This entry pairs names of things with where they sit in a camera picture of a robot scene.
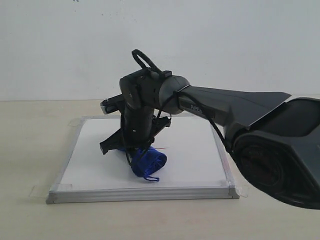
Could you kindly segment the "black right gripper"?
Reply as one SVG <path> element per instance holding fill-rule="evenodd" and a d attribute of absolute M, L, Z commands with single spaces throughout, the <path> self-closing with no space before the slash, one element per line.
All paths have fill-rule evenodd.
<path fill-rule="evenodd" d="M 124 107 L 124 143 L 122 130 L 119 128 L 115 133 L 99 143 L 103 155 L 111 150 L 124 148 L 129 149 L 145 147 L 150 139 L 161 132 L 164 128 L 170 127 L 171 118 L 167 116 L 157 118 L 154 116 L 155 109 L 148 106 L 134 109 L 128 104 Z"/>

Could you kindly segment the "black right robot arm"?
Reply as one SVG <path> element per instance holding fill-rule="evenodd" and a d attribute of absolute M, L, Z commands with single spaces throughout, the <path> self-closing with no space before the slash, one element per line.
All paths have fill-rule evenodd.
<path fill-rule="evenodd" d="M 166 70 L 138 70 L 119 81 L 121 93 L 104 100 L 105 114 L 120 112 L 120 128 L 100 143 L 103 154 L 123 149 L 132 162 L 169 117 L 189 112 L 210 122 L 241 175 L 288 205 L 320 208 L 320 101 L 284 92 L 245 92 L 190 85 Z"/>

